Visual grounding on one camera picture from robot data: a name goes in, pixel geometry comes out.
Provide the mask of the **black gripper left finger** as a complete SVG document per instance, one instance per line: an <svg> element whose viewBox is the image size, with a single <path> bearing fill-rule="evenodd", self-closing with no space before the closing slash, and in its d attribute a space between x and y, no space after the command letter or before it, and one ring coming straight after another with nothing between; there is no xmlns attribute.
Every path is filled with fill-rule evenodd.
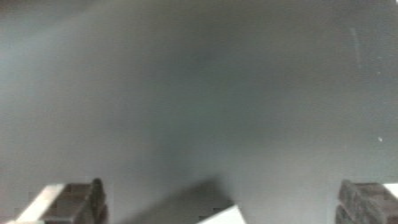
<svg viewBox="0 0 398 224"><path fill-rule="evenodd" d="M45 186L15 224L109 224L102 179Z"/></svg>

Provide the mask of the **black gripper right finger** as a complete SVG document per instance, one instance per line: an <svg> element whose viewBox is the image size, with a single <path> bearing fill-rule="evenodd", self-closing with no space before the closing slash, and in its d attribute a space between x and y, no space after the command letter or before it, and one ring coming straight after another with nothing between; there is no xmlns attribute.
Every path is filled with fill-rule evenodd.
<svg viewBox="0 0 398 224"><path fill-rule="evenodd" d="M398 183L342 182L335 224L398 224Z"/></svg>

